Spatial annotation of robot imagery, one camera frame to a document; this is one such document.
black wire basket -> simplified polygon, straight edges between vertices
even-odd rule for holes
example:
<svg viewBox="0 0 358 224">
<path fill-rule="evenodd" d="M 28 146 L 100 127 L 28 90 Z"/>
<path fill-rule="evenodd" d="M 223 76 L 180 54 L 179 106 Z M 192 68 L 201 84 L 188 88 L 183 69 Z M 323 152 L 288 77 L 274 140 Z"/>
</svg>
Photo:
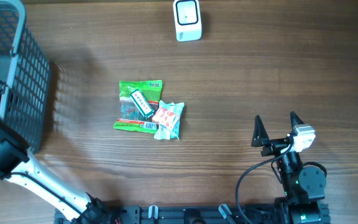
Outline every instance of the black wire basket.
<svg viewBox="0 0 358 224">
<path fill-rule="evenodd" d="M 0 119 L 38 152 L 50 84 L 49 62 L 19 0 L 0 0 Z"/>
</svg>

candy wrapper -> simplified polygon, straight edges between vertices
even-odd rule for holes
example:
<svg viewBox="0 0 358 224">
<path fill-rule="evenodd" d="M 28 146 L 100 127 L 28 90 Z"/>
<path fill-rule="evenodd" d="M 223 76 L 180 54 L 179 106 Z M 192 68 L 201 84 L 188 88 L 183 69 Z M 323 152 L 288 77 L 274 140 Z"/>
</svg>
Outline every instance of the candy wrapper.
<svg viewBox="0 0 358 224">
<path fill-rule="evenodd" d="M 183 111 L 183 108 L 185 107 L 185 103 L 164 103 L 162 100 L 160 100 L 160 108 L 166 109 L 165 110 L 160 110 L 160 113 L 158 113 L 158 111 L 155 113 L 155 116 L 157 115 L 158 117 L 154 118 L 153 120 L 160 120 L 161 117 L 166 117 L 166 118 L 174 118 L 175 116 L 178 116 L 179 119 L 178 121 L 173 124 L 174 120 L 171 119 L 171 121 L 168 122 L 169 128 L 167 128 L 164 125 L 159 125 L 158 126 L 158 130 L 154 135 L 155 139 L 161 140 L 161 139 L 174 139 L 177 138 L 179 139 L 179 128 L 180 128 L 180 116 L 181 116 L 181 112 Z"/>
</svg>

wooden table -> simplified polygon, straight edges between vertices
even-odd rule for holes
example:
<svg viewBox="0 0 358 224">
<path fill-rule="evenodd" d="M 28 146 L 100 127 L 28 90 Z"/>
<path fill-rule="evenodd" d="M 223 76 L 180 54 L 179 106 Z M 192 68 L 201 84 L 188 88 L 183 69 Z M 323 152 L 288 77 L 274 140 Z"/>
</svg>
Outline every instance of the wooden table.
<svg viewBox="0 0 358 224">
<path fill-rule="evenodd" d="M 208 1 L 203 38 L 179 43 L 171 2 L 28 5 L 52 62 L 42 150 L 54 173 L 126 205 L 233 205 L 237 180 L 265 160 L 250 146 L 254 117 L 271 138 L 290 111 L 316 130 L 303 161 L 326 166 L 333 223 L 358 223 L 358 1 Z M 164 82 L 185 102 L 181 140 L 112 128 L 119 80 Z M 269 166 L 241 202 L 283 196 Z M 0 223 L 51 223 L 53 207 L 0 182 Z"/>
</svg>

